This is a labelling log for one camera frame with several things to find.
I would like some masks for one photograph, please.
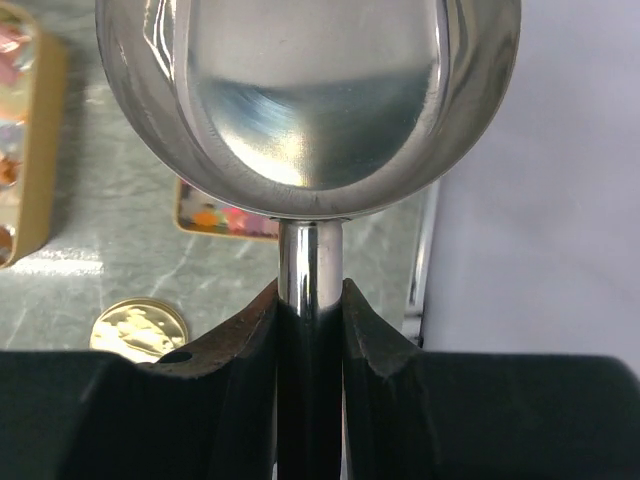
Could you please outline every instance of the hole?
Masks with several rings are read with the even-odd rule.
[[[182,363],[191,360],[191,358],[193,358],[193,355],[189,352],[171,352],[158,360],[158,363]]]

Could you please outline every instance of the shiny metal surface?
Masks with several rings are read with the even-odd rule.
[[[280,222],[280,298],[302,317],[335,311],[342,294],[342,222]]]
[[[440,182],[434,182],[424,191],[419,217],[418,239],[414,253],[409,293],[405,307],[402,334],[416,345],[423,343],[423,324],[426,314],[426,291],[429,261],[436,225]]]
[[[96,3],[107,77],[150,148],[280,218],[353,217],[447,171],[493,117],[519,0]]]
[[[278,476],[338,478],[342,221],[280,222]]]
[[[96,320],[89,346],[129,360],[156,362],[188,341],[187,325],[169,305],[153,298],[130,298]]]

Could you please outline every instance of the metal rod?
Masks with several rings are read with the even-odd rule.
[[[431,244],[435,229],[440,181],[431,184],[423,193],[420,208],[418,239],[414,253],[413,269],[409,281],[409,293],[405,307],[402,333],[416,345],[422,347],[427,294],[427,275],[431,260]]]
[[[342,222],[280,223],[278,479],[338,479]]]

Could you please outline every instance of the white wall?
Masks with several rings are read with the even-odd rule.
[[[640,2],[523,4],[502,108],[441,188],[426,345],[640,374]]]

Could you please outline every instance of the ladle handle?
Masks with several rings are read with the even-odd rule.
[[[342,222],[280,222],[278,479],[340,478]]]

